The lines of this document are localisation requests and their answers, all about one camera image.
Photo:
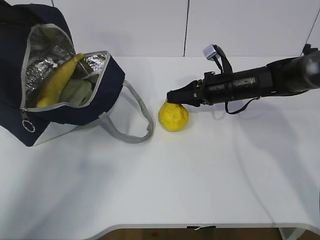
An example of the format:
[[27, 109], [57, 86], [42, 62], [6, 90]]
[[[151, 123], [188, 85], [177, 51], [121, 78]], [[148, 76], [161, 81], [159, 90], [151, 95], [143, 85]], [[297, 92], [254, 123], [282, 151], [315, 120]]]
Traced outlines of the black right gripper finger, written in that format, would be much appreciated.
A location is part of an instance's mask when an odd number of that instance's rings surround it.
[[199, 107], [200, 100], [198, 100], [197, 97], [194, 97], [195, 93], [196, 93], [196, 84], [189, 83], [188, 85], [182, 88], [169, 91], [166, 94], [166, 100], [168, 103], [171, 103], [171, 104], [181, 104], [181, 105], [185, 104], [193, 107]]

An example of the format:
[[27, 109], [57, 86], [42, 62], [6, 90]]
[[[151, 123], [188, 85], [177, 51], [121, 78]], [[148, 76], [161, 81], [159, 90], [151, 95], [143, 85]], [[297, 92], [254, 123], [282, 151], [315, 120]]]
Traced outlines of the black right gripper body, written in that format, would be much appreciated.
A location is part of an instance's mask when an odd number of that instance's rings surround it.
[[202, 104], [214, 105], [261, 97], [272, 90], [271, 71], [259, 67], [234, 73], [206, 72], [197, 83], [194, 96]]

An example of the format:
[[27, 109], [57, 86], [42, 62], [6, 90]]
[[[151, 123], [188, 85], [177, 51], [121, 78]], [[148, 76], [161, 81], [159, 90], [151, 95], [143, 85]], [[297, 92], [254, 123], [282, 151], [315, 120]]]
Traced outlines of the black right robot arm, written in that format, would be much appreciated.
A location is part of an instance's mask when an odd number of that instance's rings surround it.
[[290, 97], [320, 87], [320, 51], [306, 44], [302, 56], [280, 59], [265, 66], [234, 72], [222, 48], [211, 44], [204, 56], [215, 62], [220, 73], [204, 73], [204, 78], [171, 90], [169, 103], [194, 107], [264, 97]]

